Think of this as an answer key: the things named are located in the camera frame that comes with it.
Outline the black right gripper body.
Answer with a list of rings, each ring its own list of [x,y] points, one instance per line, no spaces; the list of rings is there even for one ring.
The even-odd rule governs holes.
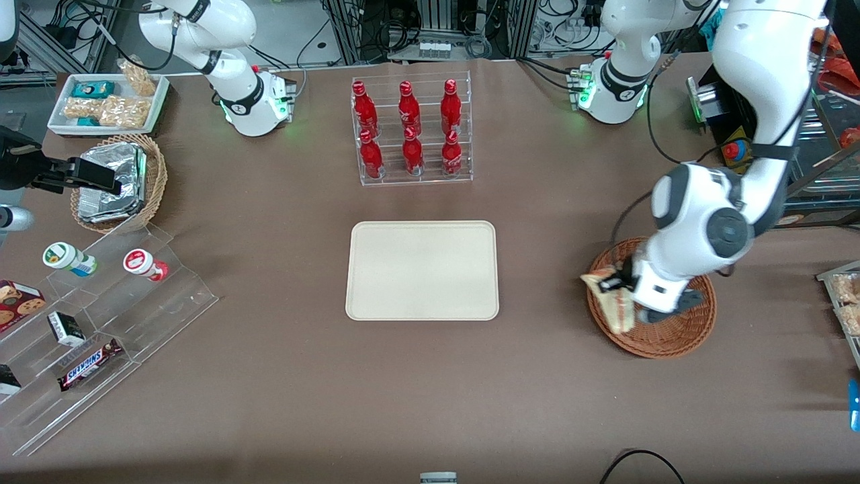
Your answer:
[[[18,190],[28,186],[45,171],[41,144],[1,126],[1,190]]]

